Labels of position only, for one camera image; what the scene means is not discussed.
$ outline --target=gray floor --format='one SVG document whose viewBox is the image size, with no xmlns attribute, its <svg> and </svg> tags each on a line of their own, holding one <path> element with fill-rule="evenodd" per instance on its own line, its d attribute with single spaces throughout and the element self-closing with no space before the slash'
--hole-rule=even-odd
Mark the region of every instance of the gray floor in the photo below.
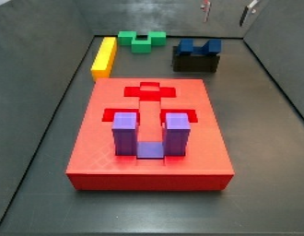
<svg viewBox="0 0 304 236">
<path fill-rule="evenodd" d="M 216 74 L 172 72 L 178 39 L 147 55 L 119 48 L 112 74 L 203 78 L 236 170 L 228 189 L 74 190 L 64 171 L 94 88 L 90 69 L 102 40 L 95 40 L 75 76 L 0 232 L 304 232 L 304 122 L 240 40 L 223 41 Z"/>
</svg>

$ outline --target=purple pillar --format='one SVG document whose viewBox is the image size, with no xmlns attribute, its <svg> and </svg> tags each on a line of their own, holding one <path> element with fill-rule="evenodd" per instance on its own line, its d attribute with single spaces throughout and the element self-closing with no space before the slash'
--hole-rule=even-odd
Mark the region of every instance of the purple pillar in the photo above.
<svg viewBox="0 0 304 236">
<path fill-rule="evenodd" d="M 116 143 L 116 155 L 136 156 L 136 113 L 116 112 L 112 130 Z"/>
<path fill-rule="evenodd" d="M 187 113 L 167 113 L 166 156 L 186 156 L 190 132 L 191 124 Z"/>
</svg>

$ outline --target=black block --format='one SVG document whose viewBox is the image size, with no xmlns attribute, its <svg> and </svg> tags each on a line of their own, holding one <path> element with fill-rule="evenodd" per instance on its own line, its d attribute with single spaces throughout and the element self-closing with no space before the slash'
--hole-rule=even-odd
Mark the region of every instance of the black block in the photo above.
<svg viewBox="0 0 304 236">
<path fill-rule="evenodd" d="M 220 55 L 178 55 L 174 47 L 172 64 L 176 72 L 216 72 Z"/>
</svg>

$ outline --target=dark blue block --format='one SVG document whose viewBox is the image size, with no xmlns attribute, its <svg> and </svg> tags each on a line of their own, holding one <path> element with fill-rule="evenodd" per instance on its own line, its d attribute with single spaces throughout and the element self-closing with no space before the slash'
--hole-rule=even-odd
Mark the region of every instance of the dark blue block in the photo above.
<svg viewBox="0 0 304 236">
<path fill-rule="evenodd" d="M 114 121 L 114 137 L 118 156 L 136 155 L 136 113 L 118 112 Z"/>
<path fill-rule="evenodd" d="M 138 143 L 138 158 L 139 159 L 163 159 L 164 144 L 163 142 L 139 142 Z"/>
<path fill-rule="evenodd" d="M 222 40 L 210 40 L 202 47 L 203 55 L 218 55 L 222 53 Z"/>
<path fill-rule="evenodd" d="M 192 39 L 183 39 L 178 47 L 179 55 L 191 55 L 194 53 L 195 41 Z"/>
<path fill-rule="evenodd" d="M 168 113 L 164 137 L 166 156 L 184 156 L 191 124 L 187 113 Z"/>
</svg>

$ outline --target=toy block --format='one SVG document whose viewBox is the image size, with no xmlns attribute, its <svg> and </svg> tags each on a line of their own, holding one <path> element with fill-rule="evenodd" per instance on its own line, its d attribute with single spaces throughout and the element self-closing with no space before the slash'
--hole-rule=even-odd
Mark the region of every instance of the toy block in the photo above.
<svg viewBox="0 0 304 236">
<path fill-rule="evenodd" d="M 139 159 L 163 159 L 164 158 L 163 142 L 139 142 L 136 157 Z"/>
<path fill-rule="evenodd" d="M 179 55 L 178 52 L 178 47 L 174 47 L 172 62 L 175 72 L 216 72 L 220 55 Z"/>
<path fill-rule="evenodd" d="M 115 58 L 118 53 L 118 39 L 114 37 L 106 37 L 95 63 L 91 68 L 91 73 L 94 76 L 94 80 L 98 78 L 108 78 L 111 75 Z"/>
<path fill-rule="evenodd" d="M 136 113 L 118 112 L 112 130 L 116 144 L 116 155 L 136 155 Z"/>
<path fill-rule="evenodd" d="M 151 53 L 152 52 L 152 40 L 132 40 L 132 53 Z"/>
<path fill-rule="evenodd" d="M 192 39 L 183 39 L 178 47 L 178 54 L 191 55 L 194 53 L 194 48 L 195 48 L 194 43 L 195 41 Z"/>
<path fill-rule="evenodd" d="M 148 37 L 152 39 L 152 46 L 167 45 L 167 33 L 163 31 L 151 31 Z"/>
<path fill-rule="evenodd" d="M 162 97 L 162 101 L 140 101 L 139 97 L 126 97 L 126 88 L 140 88 L 142 82 L 160 83 L 160 89 L 175 88 L 176 97 Z M 150 130 L 144 132 L 154 133 L 162 130 L 160 134 L 163 133 L 159 110 L 166 110 L 167 113 L 171 109 L 196 111 L 199 120 L 196 122 L 190 120 L 192 132 L 188 136 L 186 156 L 166 156 L 163 159 L 139 159 L 135 155 L 118 156 L 112 132 L 115 120 L 103 121 L 104 111 L 111 108 L 139 109 L 139 112 L 135 111 L 142 115 L 138 135 L 140 129 L 150 124 L 158 125 L 158 128 L 151 125 Z M 220 191 L 226 189 L 235 172 L 203 80 L 159 78 L 99 80 L 90 99 L 67 175 L 78 190 Z"/>
<path fill-rule="evenodd" d="M 218 55 L 222 52 L 222 40 L 210 40 L 202 47 L 203 55 Z"/>
<path fill-rule="evenodd" d="M 135 38 L 136 38 L 135 31 L 120 31 L 120 33 L 119 33 L 120 46 L 131 46 Z"/>
<path fill-rule="evenodd" d="M 186 156 L 191 125 L 187 113 L 168 113 L 166 126 L 166 156 Z"/>
</svg>

